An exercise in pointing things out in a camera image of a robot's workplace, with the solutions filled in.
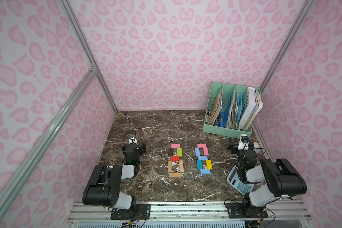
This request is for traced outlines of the dark brown block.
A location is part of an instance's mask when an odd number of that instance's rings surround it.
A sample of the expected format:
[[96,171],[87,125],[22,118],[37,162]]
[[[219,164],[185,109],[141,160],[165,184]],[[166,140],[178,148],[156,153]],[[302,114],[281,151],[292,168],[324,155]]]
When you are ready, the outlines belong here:
[[169,157],[172,157],[172,156],[173,156],[173,148],[169,148],[168,156],[169,156]]

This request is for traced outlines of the pink block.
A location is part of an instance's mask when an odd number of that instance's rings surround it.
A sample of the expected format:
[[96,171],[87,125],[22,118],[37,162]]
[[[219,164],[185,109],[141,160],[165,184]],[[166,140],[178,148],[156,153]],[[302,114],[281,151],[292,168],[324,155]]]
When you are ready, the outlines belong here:
[[202,155],[203,155],[203,156],[209,156],[209,151],[208,151],[208,148],[207,148],[207,147],[203,147],[203,148],[202,148]]
[[207,145],[205,143],[200,143],[200,144],[197,144],[197,147],[198,148],[206,148]]
[[177,149],[177,148],[180,148],[180,147],[181,147],[180,144],[172,144],[172,148],[174,148],[174,149],[175,148]]

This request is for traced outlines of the yellow block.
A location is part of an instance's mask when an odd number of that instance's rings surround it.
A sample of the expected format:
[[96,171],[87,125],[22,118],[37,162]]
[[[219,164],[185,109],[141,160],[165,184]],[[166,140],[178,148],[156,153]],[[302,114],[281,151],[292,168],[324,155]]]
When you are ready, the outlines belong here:
[[211,160],[206,160],[206,166],[207,166],[208,170],[212,170],[213,169]]

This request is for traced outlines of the red block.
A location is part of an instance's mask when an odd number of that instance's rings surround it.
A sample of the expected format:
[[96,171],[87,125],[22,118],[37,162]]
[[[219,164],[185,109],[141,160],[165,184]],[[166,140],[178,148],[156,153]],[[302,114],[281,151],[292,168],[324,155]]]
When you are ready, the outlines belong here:
[[179,156],[171,156],[170,160],[173,161],[173,162],[177,162],[177,161],[180,160],[180,157]]

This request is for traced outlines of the wooden block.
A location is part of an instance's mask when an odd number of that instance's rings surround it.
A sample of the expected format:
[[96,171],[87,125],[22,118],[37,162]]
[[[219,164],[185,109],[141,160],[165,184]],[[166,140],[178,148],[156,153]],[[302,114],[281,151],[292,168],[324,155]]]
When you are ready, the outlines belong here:
[[182,177],[182,173],[170,173],[169,174],[170,178],[177,178],[177,177]]
[[179,161],[179,169],[181,173],[184,173],[184,166],[183,166],[183,161]]
[[172,161],[168,161],[167,169],[168,169],[168,173],[172,172]]

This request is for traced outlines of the pink block top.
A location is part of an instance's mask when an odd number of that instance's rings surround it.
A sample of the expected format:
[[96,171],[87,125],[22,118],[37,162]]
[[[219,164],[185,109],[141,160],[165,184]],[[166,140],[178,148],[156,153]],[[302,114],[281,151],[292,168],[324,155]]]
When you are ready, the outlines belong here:
[[205,143],[200,143],[200,144],[197,144],[197,147],[198,148],[206,148],[207,145]]

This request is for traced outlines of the blue block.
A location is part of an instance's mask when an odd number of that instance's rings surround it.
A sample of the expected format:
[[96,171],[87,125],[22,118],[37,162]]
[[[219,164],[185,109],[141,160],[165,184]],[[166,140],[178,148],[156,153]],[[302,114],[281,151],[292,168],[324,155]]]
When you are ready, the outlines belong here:
[[208,156],[198,156],[198,160],[206,161],[208,160]]
[[200,169],[201,175],[211,175],[210,169]]
[[195,155],[198,157],[200,156],[200,149],[197,147],[195,148]]

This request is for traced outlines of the green block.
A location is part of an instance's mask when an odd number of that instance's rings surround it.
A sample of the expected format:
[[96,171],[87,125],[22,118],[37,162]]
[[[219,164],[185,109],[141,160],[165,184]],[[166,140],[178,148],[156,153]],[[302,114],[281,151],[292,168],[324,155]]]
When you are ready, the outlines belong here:
[[177,148],[177,156],[182,157],[182,148]]

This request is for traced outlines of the teal block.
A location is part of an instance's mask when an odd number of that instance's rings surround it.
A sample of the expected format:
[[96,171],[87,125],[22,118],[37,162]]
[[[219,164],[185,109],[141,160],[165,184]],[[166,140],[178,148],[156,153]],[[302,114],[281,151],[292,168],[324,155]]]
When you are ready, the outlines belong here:
[[197,169],[198,170],[202,169],[202,160],[197,160]]

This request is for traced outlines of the wooden block bottom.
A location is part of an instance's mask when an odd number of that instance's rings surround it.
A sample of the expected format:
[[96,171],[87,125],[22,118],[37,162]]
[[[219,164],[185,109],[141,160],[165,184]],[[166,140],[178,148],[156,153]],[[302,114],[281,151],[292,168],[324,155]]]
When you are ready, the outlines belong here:
[[177,178],[177,177],[182,177],[182,173],[170,173],[169,174],[170,178]]

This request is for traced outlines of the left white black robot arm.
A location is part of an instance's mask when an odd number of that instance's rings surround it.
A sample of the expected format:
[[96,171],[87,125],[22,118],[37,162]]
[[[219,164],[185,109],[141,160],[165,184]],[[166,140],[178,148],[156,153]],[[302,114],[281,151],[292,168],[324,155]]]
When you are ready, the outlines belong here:
[[136,212],[136,201],[133,196],[121,192],[121,181],[138,174],[140,157],[146,153],[146,144],[132,142],[123,146],[122,151],[125,155],[123,164],[94,167],[83,193],[84,205]]

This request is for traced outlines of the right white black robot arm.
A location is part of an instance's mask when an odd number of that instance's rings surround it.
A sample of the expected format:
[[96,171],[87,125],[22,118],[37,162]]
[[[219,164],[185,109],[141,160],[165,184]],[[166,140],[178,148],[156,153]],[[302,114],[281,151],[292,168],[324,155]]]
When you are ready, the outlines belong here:
[[247,218],[266,215],[266,206],[280,199],[303,195],[307,184],[288,159],[258,159],[260,148],[254,148],[247,135],[238,144],[229,140],[228,150],[237,157],[228,184],[243,195],[233,203],[231,212]]

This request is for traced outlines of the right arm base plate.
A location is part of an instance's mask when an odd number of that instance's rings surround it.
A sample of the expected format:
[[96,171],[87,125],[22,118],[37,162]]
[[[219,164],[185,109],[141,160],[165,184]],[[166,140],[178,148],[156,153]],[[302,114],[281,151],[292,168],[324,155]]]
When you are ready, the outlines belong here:
[[225,202],[230,219],[265,219],[268,218],[266,207],[255,207],[248,203]]

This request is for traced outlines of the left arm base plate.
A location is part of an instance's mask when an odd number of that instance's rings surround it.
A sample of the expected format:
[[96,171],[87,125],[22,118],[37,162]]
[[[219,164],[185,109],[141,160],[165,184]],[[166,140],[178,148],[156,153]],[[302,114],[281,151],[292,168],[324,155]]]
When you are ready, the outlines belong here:
[[137,203],[127,210],[113,208],[111,212],[111,220],[136,220],[138,218],[147,220],[150,218],[150,212],[151,204]]

